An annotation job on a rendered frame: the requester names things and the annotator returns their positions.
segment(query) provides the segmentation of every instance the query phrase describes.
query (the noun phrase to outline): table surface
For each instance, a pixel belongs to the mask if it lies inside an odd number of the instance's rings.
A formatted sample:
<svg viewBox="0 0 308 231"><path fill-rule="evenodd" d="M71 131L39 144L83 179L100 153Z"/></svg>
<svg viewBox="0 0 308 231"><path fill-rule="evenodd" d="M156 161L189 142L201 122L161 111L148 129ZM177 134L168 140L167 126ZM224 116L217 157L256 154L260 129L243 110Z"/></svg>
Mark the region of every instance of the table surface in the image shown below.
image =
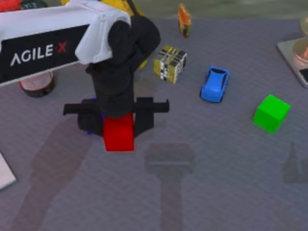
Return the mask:
<svg viewBox="0 0 308 231"><path fill-rule="evenodd" d="M0 192L1 231L308 230L308 90L276 49L299 37L298 21L195 20L188 39L175 20L155 23L161 46L188 53L187 67L175 85L151 64L136 73L136 96L169 99L170 112L134 153L106 153L75 115L62 116L65 103L93 96L81 65L61 70L42 99L1 88L0 149L18 178ZM209 65L231 72L220 104L199 98ZM273 135L252 123L268 94L292 106ZM193 160L180 181L172 167L146 168L149 156L170 155Z"/></svg>

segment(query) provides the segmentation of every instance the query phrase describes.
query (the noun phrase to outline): white paper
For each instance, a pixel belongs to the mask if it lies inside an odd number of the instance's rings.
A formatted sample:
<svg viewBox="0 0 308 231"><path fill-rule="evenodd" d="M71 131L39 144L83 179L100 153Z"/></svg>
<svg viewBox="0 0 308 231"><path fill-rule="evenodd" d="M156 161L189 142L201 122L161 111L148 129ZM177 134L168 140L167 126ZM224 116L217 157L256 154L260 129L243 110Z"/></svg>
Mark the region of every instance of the white paper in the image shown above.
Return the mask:
<svg viewBox="0 0 308 231"><path fill-rule="evenodd" d="M9 186L16 181L16 177L12 173L10 167L0 153L0 190Z"/></svg>

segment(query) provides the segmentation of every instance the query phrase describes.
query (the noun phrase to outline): jar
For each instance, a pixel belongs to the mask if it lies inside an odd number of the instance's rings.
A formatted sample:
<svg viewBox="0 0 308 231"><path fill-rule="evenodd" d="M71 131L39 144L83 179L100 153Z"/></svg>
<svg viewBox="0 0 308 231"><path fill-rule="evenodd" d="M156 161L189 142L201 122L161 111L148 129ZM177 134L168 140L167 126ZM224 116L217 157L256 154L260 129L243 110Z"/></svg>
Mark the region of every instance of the jar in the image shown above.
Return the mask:
<svg viewBox="0 0 308 231"><path fill-rule="evenodd" d="M0 0L0 12L22 10L21 0ZM30 97L43 97L48 95L55 86L53 72L37 75L19 81L19 87Z"/></svg>

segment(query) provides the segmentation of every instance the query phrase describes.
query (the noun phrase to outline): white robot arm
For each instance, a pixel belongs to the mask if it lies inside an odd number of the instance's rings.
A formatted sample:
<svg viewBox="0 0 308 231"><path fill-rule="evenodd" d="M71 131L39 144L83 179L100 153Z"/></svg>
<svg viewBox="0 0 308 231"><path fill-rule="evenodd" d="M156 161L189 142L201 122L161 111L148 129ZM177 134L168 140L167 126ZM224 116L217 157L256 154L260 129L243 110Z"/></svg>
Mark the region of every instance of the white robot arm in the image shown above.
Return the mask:
<svg viewBox="0 0 308 231"><path fill-rule="evenodd" d="M108 32L130 16L97 0L0 13L0 87L75 63L113 57Z"/></svg>

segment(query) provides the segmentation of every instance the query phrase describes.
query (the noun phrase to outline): green cube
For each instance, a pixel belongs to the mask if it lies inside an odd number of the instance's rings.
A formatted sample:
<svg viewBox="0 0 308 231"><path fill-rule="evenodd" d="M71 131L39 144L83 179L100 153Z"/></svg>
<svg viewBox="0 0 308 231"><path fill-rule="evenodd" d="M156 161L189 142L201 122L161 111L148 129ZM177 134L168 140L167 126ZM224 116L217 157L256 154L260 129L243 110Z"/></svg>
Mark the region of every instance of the green cube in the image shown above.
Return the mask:
<svg viewBox="0 0 308 231"><path fill-rule="evenodd" d="M274 133L286 118L291 106L273 95L268 95L257 108L253 122Z"/></svg>

